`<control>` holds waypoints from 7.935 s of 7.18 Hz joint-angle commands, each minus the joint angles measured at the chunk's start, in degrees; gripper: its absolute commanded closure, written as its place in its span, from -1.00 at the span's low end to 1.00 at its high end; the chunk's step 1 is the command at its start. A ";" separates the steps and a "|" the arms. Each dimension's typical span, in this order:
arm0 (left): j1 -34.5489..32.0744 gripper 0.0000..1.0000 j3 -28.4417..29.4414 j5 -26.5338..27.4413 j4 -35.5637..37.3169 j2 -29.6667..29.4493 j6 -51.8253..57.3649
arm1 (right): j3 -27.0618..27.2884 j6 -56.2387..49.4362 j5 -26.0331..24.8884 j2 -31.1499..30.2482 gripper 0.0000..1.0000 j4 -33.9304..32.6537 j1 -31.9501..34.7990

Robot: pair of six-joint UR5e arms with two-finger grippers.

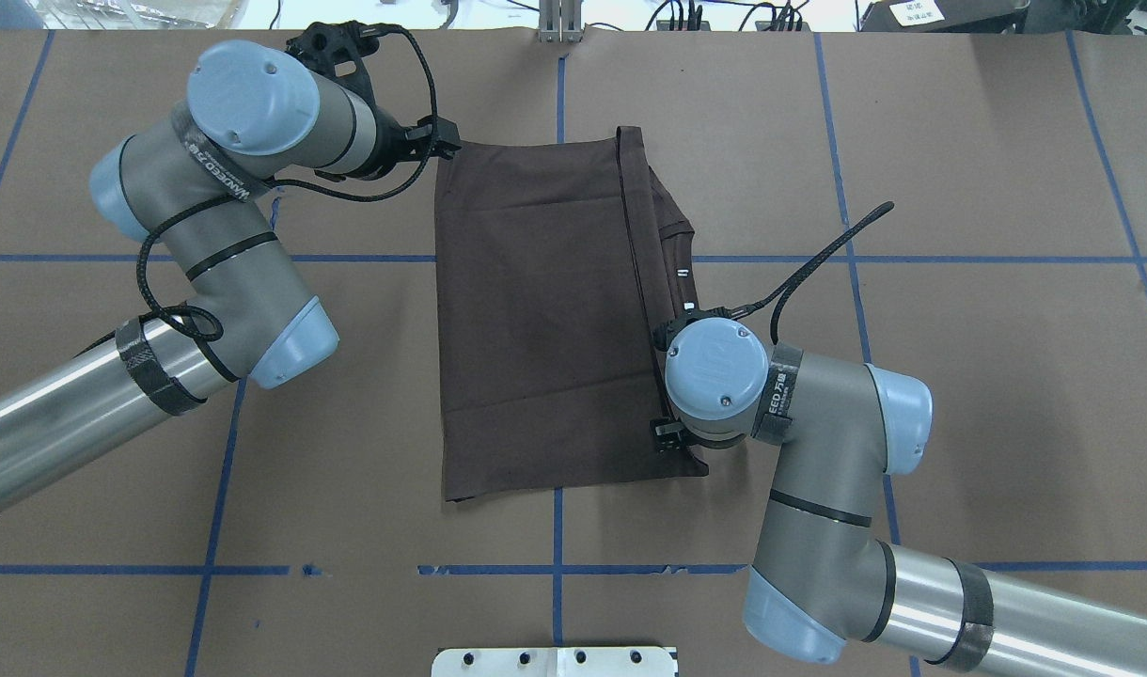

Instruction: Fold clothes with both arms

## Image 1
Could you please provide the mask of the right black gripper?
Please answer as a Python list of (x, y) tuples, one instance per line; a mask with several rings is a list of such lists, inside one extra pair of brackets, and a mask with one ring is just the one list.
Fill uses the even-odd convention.
[(690, 431), (686, 425), (676, 419), (651, 420), (651, 448), (658, 454), (685, 453), (690, 446), (702, 449), (723, 449), (724, 439), (707, 439)]

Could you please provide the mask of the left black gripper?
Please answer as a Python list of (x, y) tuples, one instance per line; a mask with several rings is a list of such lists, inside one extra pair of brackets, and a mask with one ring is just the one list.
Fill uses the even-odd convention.
[(385, 110), (375, 110), (374, 179), (383, 179), (398, 164), (428, 158), (454, 159), (463, 141), (454, 120), (427, 115), (404, 125)]

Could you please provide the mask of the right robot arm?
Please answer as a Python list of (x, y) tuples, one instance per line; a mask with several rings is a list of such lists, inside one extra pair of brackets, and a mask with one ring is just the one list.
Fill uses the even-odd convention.
[(743, 625), (763, 646), (832, 664), (887, 644), (955, 674), (1147, 676), (1147, 616), (880, 540), (885, 476), (920, 464), (933, 396), (871, 364), (763, 347), (728, 314), (686, 311), (651, 330), (695, 441), (777, 446), (749, 565)]

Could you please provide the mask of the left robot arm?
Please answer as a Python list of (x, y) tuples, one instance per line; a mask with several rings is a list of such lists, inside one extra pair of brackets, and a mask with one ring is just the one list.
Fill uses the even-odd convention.
[(367, 59), (388, 36), (404, 30), (315, 24), (282, 50), (213, 44), (165, 118), (93, 168), (97, 212), (139, 244), (145, 308), (1, 396), (0, 518), (227, 386), (284, 386), (338, 349), (321, 297), (259, 203), (294, 187), (376, 204), (461, 149), (415, 39), (426, 115), (401, 123), (379, 104)]

